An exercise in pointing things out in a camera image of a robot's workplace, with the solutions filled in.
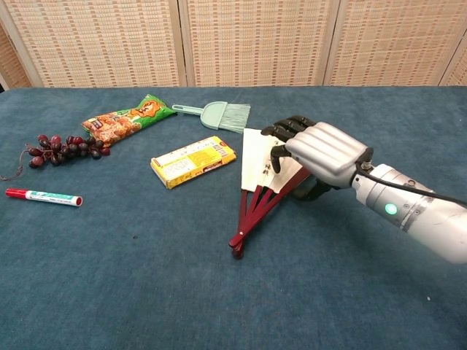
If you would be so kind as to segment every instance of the woven panel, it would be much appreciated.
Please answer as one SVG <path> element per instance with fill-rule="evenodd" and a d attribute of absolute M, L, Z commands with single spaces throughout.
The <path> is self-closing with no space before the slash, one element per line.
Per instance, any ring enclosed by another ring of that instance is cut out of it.
<path fill-rule="evenodd" d="M 188 0 L 196 85 L 322 84 L 331 13 L 326 0 Z"/>
<path fill-rule="evenodd" d="M 5 0 L 46 87 L 177 86 L 168 0 Z"/>
<path fill-rule="evenodd" d="M 7 82 L 9 89 L 29 88 L 31 86 L 2 26 L 0 26 L 0 73 Z"/>
<path fill-rule="evenodd" d="M 467 37 L 464 38 L 459 48 L 463 50 L 463 53 L 454 63 L 455 67 L 447 80 L 447 85 L 467 85 Z"/>
<path fill-rule="evenodd" d="M 341 11 L 326 84 L 437 85 L 464 29 L 467 1 L 349 0 Z"/>

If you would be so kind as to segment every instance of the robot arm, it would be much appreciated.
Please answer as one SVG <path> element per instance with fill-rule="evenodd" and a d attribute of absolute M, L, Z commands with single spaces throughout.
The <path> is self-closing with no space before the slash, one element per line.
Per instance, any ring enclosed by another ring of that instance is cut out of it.
<path fill-rule="evenodd" d="M 451 263 L 467 263 L 467 203 L 438 195 L 401 172 L 371 164 L 373 149 L 325 122 L 301 116 L 281 120 L 262 134 L 285 142 L 271 149 L 274 170 L 292 157 L 317 184 L 301 199 L 353 188 L 357 200 Z"/>

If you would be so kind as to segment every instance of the red marker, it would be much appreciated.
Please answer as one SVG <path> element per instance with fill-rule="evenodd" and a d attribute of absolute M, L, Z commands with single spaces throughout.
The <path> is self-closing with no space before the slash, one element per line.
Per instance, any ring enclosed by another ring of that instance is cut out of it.
<path fill-rule="evenodd" d="M 61 195 L 59 193 L 30 191 L 23 188 L 7 188 L 5 195 L 29 201 L 57 203 L 66 206 L 81 206 L 82 204 L 82 197 L 78 195 Z"/>

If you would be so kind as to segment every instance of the brush handle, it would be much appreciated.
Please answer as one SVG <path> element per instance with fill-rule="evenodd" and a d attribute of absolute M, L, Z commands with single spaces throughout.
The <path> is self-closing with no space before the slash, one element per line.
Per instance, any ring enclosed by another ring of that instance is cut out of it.
<path fill-rule="evenodd" d="M 182 106 L 181 104 L 175 104 L 172 106 L 172 109 L 176 112 L 187 113 L 187 114 L 194 114 L 194 115 L 202 115 L 203 109 L 190 107 L 190 106 Z"/>

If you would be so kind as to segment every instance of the green snack bag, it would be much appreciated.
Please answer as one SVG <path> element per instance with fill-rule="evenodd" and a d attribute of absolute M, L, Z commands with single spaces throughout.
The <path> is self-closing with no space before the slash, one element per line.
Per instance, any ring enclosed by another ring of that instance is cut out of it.
<path fill-rule="evenodd" d="M 147 94 L 135 108 L 98 115 L 81 125 L 96 140 L 102 140 L 104 146 L 109 147 L 172 114 L 175 111 L 168 108 L 162 100 Z"/>

